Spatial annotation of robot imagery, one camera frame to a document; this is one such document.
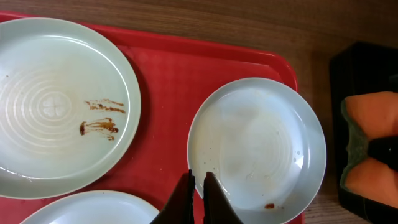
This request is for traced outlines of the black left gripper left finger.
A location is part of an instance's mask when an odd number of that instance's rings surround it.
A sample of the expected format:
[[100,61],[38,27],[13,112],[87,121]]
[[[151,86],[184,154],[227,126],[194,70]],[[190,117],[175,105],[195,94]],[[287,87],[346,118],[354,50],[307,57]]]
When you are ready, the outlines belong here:
[[195,177],[189,169],[179,179],[169,200],[150,224],[194,224]]

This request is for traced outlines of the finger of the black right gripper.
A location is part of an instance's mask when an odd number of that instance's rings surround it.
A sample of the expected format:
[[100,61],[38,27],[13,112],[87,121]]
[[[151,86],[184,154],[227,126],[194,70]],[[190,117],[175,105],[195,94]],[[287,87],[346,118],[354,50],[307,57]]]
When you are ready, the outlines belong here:
[[392,170],[398,170],[398,139],[397,136],[373,139],[368,144],[368,155]]

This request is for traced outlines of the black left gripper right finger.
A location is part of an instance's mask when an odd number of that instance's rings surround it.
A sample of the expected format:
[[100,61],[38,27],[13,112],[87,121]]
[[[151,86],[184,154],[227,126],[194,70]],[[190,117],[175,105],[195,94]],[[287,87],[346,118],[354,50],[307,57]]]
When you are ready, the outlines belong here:
[[203,186],[204,224],[243,224],[212,172],[207,172]]

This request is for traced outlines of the orange sponge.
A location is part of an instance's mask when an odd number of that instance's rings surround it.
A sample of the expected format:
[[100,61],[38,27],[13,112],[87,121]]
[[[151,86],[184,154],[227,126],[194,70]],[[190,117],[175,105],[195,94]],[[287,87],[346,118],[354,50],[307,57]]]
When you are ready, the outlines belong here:
[[397,93],[348,96],[341,102],[341,114],[349,140],[340,186],[397,208]]

